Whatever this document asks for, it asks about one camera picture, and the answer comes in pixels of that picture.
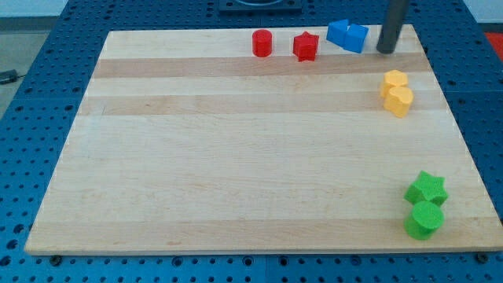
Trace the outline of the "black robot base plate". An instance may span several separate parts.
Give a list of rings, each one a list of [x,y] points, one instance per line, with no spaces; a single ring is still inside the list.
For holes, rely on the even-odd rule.
[[[249,15],[303,12],[301,0],[218,0],[218,12],[222,15]]]

